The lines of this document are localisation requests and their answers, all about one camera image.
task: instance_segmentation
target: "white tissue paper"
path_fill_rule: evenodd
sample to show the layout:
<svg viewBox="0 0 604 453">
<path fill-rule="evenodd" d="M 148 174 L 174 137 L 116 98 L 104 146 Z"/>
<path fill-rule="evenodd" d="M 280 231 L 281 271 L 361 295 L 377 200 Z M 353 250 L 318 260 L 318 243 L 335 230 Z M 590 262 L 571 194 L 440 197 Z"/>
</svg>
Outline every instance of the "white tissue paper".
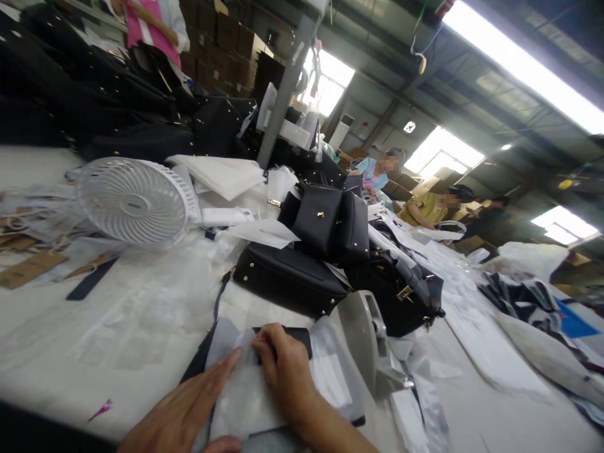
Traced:
<svg viewBox="0 0 604 453">
<path fill-rule="evenodd" d="M 288 227 L 272 218 L 242 223 L 229 228 L 225 233 L 276 249 L 283 249 L 290 242 L 299 241 Z"/>
<path fill-rule="evenodd" d="M 178 154 L 166 162 L 186 165 L 195 180 L 228 201 L 265 180 L 264 171 L 253 160 Z"/>
<path fill-rule="evenodd" d="M 396 427 L 409 453 L 430 453 L 420 407 L 410 389 L 390 394 Z"/>
</svg>

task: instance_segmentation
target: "hand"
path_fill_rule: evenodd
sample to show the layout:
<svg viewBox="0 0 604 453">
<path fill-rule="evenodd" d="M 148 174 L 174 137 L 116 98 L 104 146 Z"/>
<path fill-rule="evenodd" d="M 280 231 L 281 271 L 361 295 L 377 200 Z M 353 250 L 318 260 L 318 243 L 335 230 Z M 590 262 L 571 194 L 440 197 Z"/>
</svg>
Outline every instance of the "hand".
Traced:
<svg viewBox="0 0 604 453">
<path fill-rule="evenodd" d="M 190 453 L 240 355 L 241 349 L 234 350 L 206 372 L 188 379 L 166 395 L 132 428 L 118 453 Z M 221 437 L 209 444 L 205 453 L 240 450 L 236 437 Z"/>
<path fill-rule="evenodd" d="M 151 11 L 142 6 L 140 3 L 128 0 L 128 5 L 134 9 L 134 12 L 140 19 L 144 20 L 148 24 L 153 24 L 156 21 L 155 16 L 151 14 Z"/>
<path fill-rule="evenodd" d="M 262 359 L 266 383 L 281 413 L 295 430 L 304 429 L 325 402 L 310 374 L 306 347 L 286 334 L 280 324 L 262 327 L 252 347 Z"/>
</svg>

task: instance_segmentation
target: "stacked cardboard boxes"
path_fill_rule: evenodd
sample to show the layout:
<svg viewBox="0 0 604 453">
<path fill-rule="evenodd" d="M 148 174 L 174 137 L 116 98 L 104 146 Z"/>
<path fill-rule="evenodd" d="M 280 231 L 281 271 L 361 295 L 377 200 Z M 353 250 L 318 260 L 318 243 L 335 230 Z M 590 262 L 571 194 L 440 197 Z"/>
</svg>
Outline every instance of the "stacked cardboard boxes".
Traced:
<svg viewBox="0 0 604 453">
<path fill-rule="evenodd" d="M 229 17 L 224 5 L 203 0 L 181 0 L 181 11 L 191 41 L 181 54 L 182 71 L 207 89 L 247 98 L 254 87 L 257 54 L 272 52 L 250 29 Z"/>
</svg>

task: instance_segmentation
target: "window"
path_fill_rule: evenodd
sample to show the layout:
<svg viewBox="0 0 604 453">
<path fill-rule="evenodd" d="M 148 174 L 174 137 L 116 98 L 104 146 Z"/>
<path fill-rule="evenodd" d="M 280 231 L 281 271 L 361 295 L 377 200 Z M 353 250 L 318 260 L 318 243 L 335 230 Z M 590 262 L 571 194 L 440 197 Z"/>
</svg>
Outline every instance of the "window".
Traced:
<svg viewBox="0 0 604 453">
<path fill-rule="evenodd" d="M 352 80 L 354 69 L 346 66 L 324 50 L 319 52 L 319 61 L 321 63 L 321 78 L 319 79 L 315 99 L 319 102 L 319 113 L 323 116 L 329 116 L 342 97 L 344 89 Z M 310 75 L 310 80 L 306 91 L 298 96 L 298 101 L 307 106 L 313 99 L 310 92 L 316 76 L 316 73 L 313 72 L 313 52 L 311 50 L 306 55 L 304 69 Z"/>
<path fill-rule="evenodd" d="M 599 234 L 596 228 L 562 206 L 556 206 L 531 222 L 545 228 L 546 236 L 564 245 L 580 242 Z"/>
<path fill-rule="evenodd" d="M 484 155 L 437 127 L 405 162 L 405 167 L 428 178 L 443 167 L 465 174 L 483 159 Z"/>
</svg>

